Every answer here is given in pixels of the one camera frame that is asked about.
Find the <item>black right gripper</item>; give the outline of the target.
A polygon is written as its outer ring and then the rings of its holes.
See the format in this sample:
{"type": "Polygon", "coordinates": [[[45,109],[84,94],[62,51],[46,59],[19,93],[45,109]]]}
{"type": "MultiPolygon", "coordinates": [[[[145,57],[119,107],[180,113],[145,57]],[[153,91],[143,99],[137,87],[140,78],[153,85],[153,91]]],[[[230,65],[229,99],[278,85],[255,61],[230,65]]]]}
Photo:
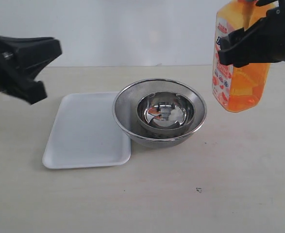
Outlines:
{"type": "Polygon", "coordinates": [[[219,11],[219,63],[243,67],[249,64],[285,62],[285,0],[230,2],[219,11]]]}

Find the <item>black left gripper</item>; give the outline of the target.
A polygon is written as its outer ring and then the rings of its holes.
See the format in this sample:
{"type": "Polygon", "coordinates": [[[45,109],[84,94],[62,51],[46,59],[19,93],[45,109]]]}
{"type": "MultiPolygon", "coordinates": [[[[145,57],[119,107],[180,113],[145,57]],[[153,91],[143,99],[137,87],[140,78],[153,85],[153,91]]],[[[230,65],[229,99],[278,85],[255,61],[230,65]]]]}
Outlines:
{"type": "Polygon", "coordinates": [[[14,38],[0,36],[0,93],[30,105],[47,98],[37,75],[62,54],[54,37],[14,38]]]}

